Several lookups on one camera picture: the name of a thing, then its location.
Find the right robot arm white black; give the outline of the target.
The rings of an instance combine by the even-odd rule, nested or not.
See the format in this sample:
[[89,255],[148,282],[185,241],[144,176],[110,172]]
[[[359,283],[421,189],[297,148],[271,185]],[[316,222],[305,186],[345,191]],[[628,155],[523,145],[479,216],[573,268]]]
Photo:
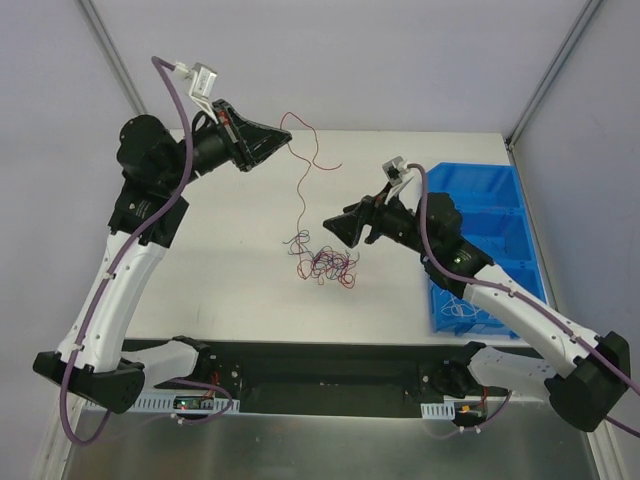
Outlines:
[[482,386],[516,391],[549,402],[572,427],[594,431],[634,385],[629,343],[615,332],[583,327],[530,294],[464,238],[462,223],[446,193],[422,195],[416,211],[381,193],[345,207],[323,226],[348,247],[386,237],[418,253],[433,283],[487,311],[540,356],[473,342],[465,359],[444,370],[444,394],[462,397]]

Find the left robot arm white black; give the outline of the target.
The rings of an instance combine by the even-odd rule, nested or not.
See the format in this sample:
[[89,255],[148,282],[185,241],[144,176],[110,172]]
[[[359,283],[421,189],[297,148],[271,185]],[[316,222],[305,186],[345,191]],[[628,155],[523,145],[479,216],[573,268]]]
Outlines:
[[125,334],[146,283],[170,248],[189,208],[178,193],[225,163],[249,172],[288,144],[290,132],[252,122],[226,101],[199,112],[180,141],[162,122],[140,115],[119,134],[116,159],[124,184],[108,222],[103,260],[90,294],[54,351],[37,354],[33,369],[60,388],[121,414],[142,391],[182,381],[199,389],[214,370],[208,345],[186,336],[126,352]]

